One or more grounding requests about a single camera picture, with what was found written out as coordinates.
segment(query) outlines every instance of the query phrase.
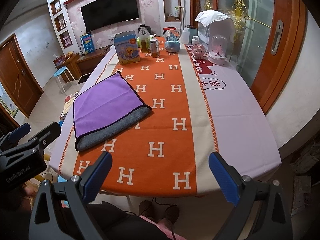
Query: blue stool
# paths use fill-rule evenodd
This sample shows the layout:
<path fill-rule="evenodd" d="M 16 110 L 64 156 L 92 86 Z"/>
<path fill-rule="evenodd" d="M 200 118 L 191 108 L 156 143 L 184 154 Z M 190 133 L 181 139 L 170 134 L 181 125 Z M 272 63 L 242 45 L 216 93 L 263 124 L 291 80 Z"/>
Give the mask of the blue stool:
<path fill-rule="evenodd" d="M 63 88 L 63 86 L 62 86 L 62 83 L 61 83 L 61 81 L 60 81 L 59 76 L 60 76 L 62 73 L 64 73 L 64 74 L 66 75 L 67 79 L 69 80 L 70 84 L 71 84 L 71 80 L 69 79 L 67 73 L 65 72 L 66 70 L 69 72 L 69 74 L 70 74 L 70 76 L 73 78 L 73 80 L 76 81 L 76 79 L 73 77 L 73 75 L 71 74 L 70 70 L 68 70 L 68 68 L 67 68 L 66 66 L 58 69 L 58 70 L 53 74 L 53 77 L 56 77 L 56 78 L 58 79 L 59 83 L 60 83 L 60 86 L 59 86 L 59 84 L 57 83 L 60 91 L 61 91 L 61 88 L 62 88 L 62 90 L 63 90 L 63 92 L 65 93 L 65 95 L 67 95 L 67 93 L 66 93 L 66 91 L 64 90 L 64 88 Z"/>

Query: metal screw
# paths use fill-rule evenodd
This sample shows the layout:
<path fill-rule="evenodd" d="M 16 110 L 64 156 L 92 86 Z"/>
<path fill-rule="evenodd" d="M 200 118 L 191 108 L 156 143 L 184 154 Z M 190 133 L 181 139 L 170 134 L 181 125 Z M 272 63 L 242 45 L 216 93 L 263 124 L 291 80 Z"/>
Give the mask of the metal screw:
<path fill-rule="evenodd" d="M 73 182 L 76 182 L 76 181 L 78 181 L 80 179 L 80 177 L 78 176 L 78 175 L 73 175 L 72 177 L 71 177 L 71 181 L 73 181 Z"/>
<path fill-rule="evenodd" d="M 243 175 L 242 176 L 243 181 L 245 182 L 249 182 L 251 180 L 251 178 L 248 175 Z"/>
<path fill-rule="evenodd" d="M 47 186 L 49 184 L 49 180 L 48 179 L 44 179 L 41 183 L 44 186 Z"/>
<path fill-rule="evenodd" d="M 272 184 L 273 185 L 275 185 L 275 186 L 279 186 L 280 185 L 280 182 L 279 182 L 279 180 L 274 180 L 273 182 L 272 182 Z"/>

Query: purple towel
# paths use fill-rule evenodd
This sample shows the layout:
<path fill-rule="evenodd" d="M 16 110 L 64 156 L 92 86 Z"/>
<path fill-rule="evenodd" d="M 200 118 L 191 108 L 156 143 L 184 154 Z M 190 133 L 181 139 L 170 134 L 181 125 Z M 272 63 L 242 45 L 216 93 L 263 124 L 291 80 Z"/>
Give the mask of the purple towel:
<path fill-rule="evenodd" d="M 80 94 L 73 103 L 76 150 L 83 151 L 134 125 L 151 112 L 116 72 Z"/>

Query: pink wallpaper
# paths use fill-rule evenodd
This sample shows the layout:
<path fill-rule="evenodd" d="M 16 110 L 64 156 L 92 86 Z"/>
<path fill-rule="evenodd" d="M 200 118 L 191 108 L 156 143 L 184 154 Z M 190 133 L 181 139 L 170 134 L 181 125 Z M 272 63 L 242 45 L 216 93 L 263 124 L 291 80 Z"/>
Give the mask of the pink wallpaper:
<path fill-rule="evenodd" d="M 80 8 L 93 1 L 95 0 L 75 0 L 67 7 L 71 26 L 79 46 L 81 45 L 79 36 L 83 35 L 86 30 Z M 140 24 L 151 26 L 151 29 L 157 35 L 162 34 L 160 30 L 158 0 L 137 0 L 137 3 L 140 15 L 139 19 L 108 25 L 91 32 L 91 34 L 93 34 L 92 40 L 96 49 L 110 44 L 111 40 L 108 39 L 108 35 L 110 34 L 131 30 L 135 30 L 136 34 L 138 34 L 138 27 Z"/>

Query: tablecloth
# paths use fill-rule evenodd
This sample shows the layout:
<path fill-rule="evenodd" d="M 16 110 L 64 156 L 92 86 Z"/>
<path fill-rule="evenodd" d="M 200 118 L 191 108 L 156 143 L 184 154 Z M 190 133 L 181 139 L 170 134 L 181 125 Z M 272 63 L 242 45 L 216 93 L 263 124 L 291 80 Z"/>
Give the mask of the tablecloth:
<path fill-rule="evenodd" d="M 208 165 L 213 151 L 242 175 L 257 177 L 276 169 L 281 160 L 275 139 L 234 67 L 194 60 L 183 44 L 178 53 L 168 53 L 164 39 L 159 40 L 159 58 L 140 52 L 141 61 L 128 65 L 118 64 L 112 48 L 80 91 L 120 71 L 153 113 L 80 153 L 74 147 L 73 114 L 68 113 L 49 165 L 69 178 L 109 151 L 113 166 L 102 190 L 164 197 L 219 189 Z"/>

